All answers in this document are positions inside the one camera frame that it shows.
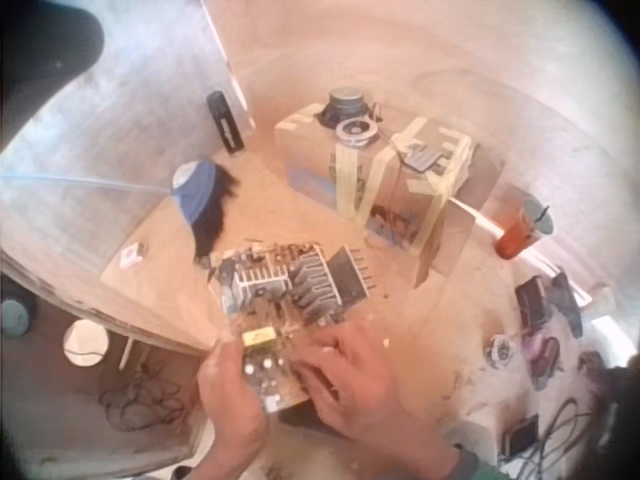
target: cardboard box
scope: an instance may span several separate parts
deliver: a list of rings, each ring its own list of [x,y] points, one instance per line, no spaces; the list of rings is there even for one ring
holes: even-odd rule
[[[448,200],[461,191],[475,168],[473,140],[433,119],[385,107],[377,140],[360,149],[349,148],[338,142],[335,131],[317,121],[315,114],[322,108],[309,105],[276,125],[289,185],[415,257],[415,268],[408,275],[419,285],[437,257],[447,224],[445,212],[454,208],[447,207]],[[403,162],[424,146],[439,149],[442,157],[434,168],[419,173]],[[471,189],[476,209],[502,170],[503,162],[489,163],[489,172],[480,169],[482,191]],[[470,214],[457,212],[457,217],[464,215]],[[473,217],[462,225],[466,242]],[[460,222],[449,228],[459,230]],[[447,257],[455,263],[451,251]],[[443,267],[452,270],[451,265]]]

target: red cup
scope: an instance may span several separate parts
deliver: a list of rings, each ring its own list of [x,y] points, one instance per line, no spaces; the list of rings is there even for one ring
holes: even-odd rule
[[[511,260],[538,240],[553,233],[553,221],[535,198],[529,198],[518,212],[518,217],[496,242],[496,253]]]

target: hand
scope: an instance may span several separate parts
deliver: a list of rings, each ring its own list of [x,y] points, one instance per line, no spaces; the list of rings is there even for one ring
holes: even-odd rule
[[[300,338],[291,361],[320,419],[347,437],[378,446],[404,413],[382,338],[363,322]]]
[[[213,465],[218,474],[242,473],[268,433],[260,399],[242,376],[242,350],[240,341],[219,342],[198,372],[200,400],[215,428],[213,448],[203,463]],[[189,478],[197,478],[195,473]]]
[[[338,432],[392,455],[421,478],[446,478],[459,454],[400,400],[382,338],[350,320],[301,339],[291,354],[318,416]]]

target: circuit board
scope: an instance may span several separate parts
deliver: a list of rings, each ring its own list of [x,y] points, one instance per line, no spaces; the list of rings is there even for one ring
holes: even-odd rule
[[[368,297],[367,277],[360,274],[364,267],[346,247],[327,261],[315,243],[253,244],[225,252],[212,265],[210,290],[242,338],[244,375],[265,410],[272,413],[307,400],[284,352],[294,336],[340,323],[348,307]]]

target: yellow capacitor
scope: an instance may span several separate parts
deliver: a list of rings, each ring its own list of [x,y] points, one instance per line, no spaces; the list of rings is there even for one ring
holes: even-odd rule
[[[242,334],[242,344],[246,347],[254,347],[261,343],[274,340],[276,338],[276,331],[273,327],[258,328],[257,330],[251,330],[250,332],[244,332]]]

